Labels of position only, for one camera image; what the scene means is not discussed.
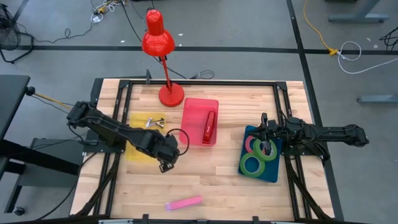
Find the gray floor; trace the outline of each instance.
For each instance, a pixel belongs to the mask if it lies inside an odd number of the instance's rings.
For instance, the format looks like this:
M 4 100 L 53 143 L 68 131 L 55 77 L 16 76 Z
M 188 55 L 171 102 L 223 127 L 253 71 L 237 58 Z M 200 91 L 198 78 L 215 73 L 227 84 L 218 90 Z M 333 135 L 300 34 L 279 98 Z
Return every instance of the gray floor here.
M 9 5 L 13 14 L 22 1 L 2 2 Z M 362 3 L 310 1 L 307 15 L 333 48 L 340 48 L 343 42 L 352 40 L 363 49 L 372 50 L 377 45 L 378 50 L 384 50 L 378 38 L 396 27 L 397 1 L 383 0 L 375 7 L 374 12 L 388 13 L 391 17 L 383 24 L 330 24 L 327 21 L 329 14 L 350 12 Z M 293 4 L 304 47 L 323 49 L 317 34 L 303 19 L 304 0 L 294 0 Z M 150 2 L 134 2 L 134 5 L 144 15 Z M 162 11 L 165 27 L 171 31 L 177 45 L 297 47 L 285 1 L 163 0 L 155 1 L 155 5 Z M 53 40 L 62 37 L 66 27 L 71 29 L 72 34 L 87 30 L 90 26 L 90 7 L 89 0 L 30 0 L 18 22 L 36 38 Z M 127 11 L 137 32 L 143 35 L 145 24 L 131 6 Z M 137 46 L 139 42 L 123 10 L 116 7 L 114 13 L 107 14 L 86 36 L 61 40 L 55 45 Z M 21 51 L 6 53 L 12 57 Z M 347 70 L 357 71 L 393 58 L 363 56 L 355 63 L 343 65 Z M 398 108 L 394 105 L 359 105 L 356 98 L 363 94 L 397 93 L 398 62 L 360 75 L 348 75 L 340 70 L 336 57 L 307 55 L 307 60 L 323 124 L 360 125 L 371 142 L 361 149 L 329 144 L 345 219 L 394 223 L 398 218 L 398 151 L 394 142 L 398 132 L 395 117 Z M 212 69 L 218 79 L 304 80 L 298 54 L 174 52 L 170 54 L 168 64 L 188 77 L 200 70 Z M 143 52 L 126 51 L 34 51 L 15 65 L 0 62 L 0 68 L 4 74 L 31 76 L 30 85 L 35 86 L 38 92 L 69 103 L 87 100 L 93 80 L 97 77 L 143 75 L 147 68 L 154 77 L 163 77 L 162 68 L 153 58 Z M 34 137 L 72 137 L 64 117 L 62 112 L 25 97 L 6 139 L 27 145 Z M 0 198 L 7 198 L 15 178 L 11 174 L 3 177 Z M 0 213 L 0 219 L 11 222 L 37 218 L 48 212 L 68 191 L 35 187 L 23 189 L 17 204 L 27 207 L 27 213 L 22 217 Z M 71 202 L 69 198 L 51 217 L 66 216 Z M 0 200 L 0 210 L 4 206 L 5 200 Z

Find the metal table leg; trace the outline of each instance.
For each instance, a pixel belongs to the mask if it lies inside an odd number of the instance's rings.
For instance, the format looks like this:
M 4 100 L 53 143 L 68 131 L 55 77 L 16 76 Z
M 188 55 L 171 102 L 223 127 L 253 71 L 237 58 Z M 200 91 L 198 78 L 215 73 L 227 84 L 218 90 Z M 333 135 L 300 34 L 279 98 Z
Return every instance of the metal table leg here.
M 380 0 L 368 0 L 357 12 L 352 14 L 335 14 L 329 16 L 330 22 L 384 22 L 387 14 L 370 14 L 369 12 Z
M 398 95 L 364 95 L 358 103 L 398 103 Z

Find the yellow cable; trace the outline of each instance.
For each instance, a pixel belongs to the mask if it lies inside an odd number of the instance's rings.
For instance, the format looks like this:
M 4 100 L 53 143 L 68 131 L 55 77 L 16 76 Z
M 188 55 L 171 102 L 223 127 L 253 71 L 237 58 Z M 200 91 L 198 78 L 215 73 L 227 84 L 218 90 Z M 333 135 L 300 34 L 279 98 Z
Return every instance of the yellow cable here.
M 43 98 L 43 99 L 49 100 L 49 101 L 54 102 L 54 103 L 58 103 L 59 105 L 65 107 L 65 108 L 68 109 L 68 110 L 70 110 L 70 107 L 69 107 L 69 106 L 64 105 L 63 103 L 59 102 L 58 100 L 55 100 L 55 99 L 53 99 L 53 98 L 51 98 L 51 97 L 48 97 L 48 96 L 46 96 L 46 95 L 42 95 L 42 94 L 40 94 L 40 93 L 34 93 L 34 94 L 35 94 L 36 96 L 38 96 L 38 97 Z
M 330 47 L 325 43 L 325 41 L 323 40 L 323 37 L 322 37 L 321 32 L 319 32 L 319 30 L 317 30 L 317 28 L 315 28 L 315 27 L 310 23 L 310 21 L 308 21 L 308 19 L 307 19 L 307 14 L 305 13 L 306 8 L 307 8 L 307 3 L 308 3 L 308 0 L 305 1 L 304 10 L 303 10 L 303 11 L 304 11 L 304 19 L 305 19 L 305 21 L 307 22 L 307 24 L 310 25 L 310 27 L 311 27 L 313 30 L 315 30 L 315 31 L 319 34 L 319 37 L 321 38 L 321 41 L 322 41 L 323 45 L 329 50 L 329 55 L 335 55 L 335 54 L 337 54 L 338 49 L 330 48 Z

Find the pink highlighter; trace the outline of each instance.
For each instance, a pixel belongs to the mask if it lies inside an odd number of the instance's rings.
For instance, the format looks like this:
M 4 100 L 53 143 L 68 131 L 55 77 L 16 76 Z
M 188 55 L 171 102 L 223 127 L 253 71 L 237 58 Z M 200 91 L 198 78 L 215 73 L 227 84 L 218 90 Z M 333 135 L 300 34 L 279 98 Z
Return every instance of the pink highlighter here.
M 166 211 L 172 211 L 180 208 L 185 208 L 191 205 L 197 205 L 202 202 L 201 196 L 196 196 L 193 198 L 188 198 L 188 199 L 183 199 L 183 200 L 178 200 L 175 202 L 169 202 L 166 203 Z

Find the painter's tape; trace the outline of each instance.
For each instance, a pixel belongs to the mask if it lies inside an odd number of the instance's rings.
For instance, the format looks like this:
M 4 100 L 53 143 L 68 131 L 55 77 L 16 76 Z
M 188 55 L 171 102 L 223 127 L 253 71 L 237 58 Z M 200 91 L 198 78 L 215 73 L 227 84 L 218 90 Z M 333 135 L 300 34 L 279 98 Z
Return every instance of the painter's tape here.
M 244 166 L 244 164 L 246 163 L 246 161 L 249 158 L 255 158 L 259 163 L 259 167 L 254 172 L 249 172 L 246 169 L 246 167 Z M 254 155 L 254 153 L 249 152 L 242 156 L 241 163 L 240 163 L 239 167 L 241 168 L 241 171 L 244 175 L 246 175 L 248 177 L 259 177 L 266 169 L 266 163 L 264 161 L 260 160 L 259 158 L 257 158 L 256 155 Z
M 261 148 L 260 148 L 260 143 L 261 143 L 261 142 L 255 141 L 255 142 L 253 143 L 253 151 L 254 151 L 254 154 L 255 154 L 260 160 L 262 160 L 262 161 L 264 161 L 264 162 L 273 161 L 273 160 L 276 158 L 276 155 L 277 155 L 277 153 L 278 153 L 278 149 L 276 148 L 275 143 L 274 143 L 272 140 L 269 141 L 269 142 L 270 142 L 270 144 L 271 144 L 271 154 L 270 154 L 269 156 L 267 156 L 265 153 L 263 153 L 263 152 L 261 151 Z
M 260 140 L 254 138 L 253 136 L 248 136 L 248 137 L 246 138 L 246 141 L 244 142 L 244 147 L 246 148 L 246 151 L 247 151 L 247 152 L 253 152 L 253 149 L 251 149 L 251 147 L 250 147 L 250 142 L 251 142 L 253 139 L 255 139 L 255 140 L 254 140 L 255 143 L 258 143 L 259 145 L 260 145 L 260 143 L 261 143 Z

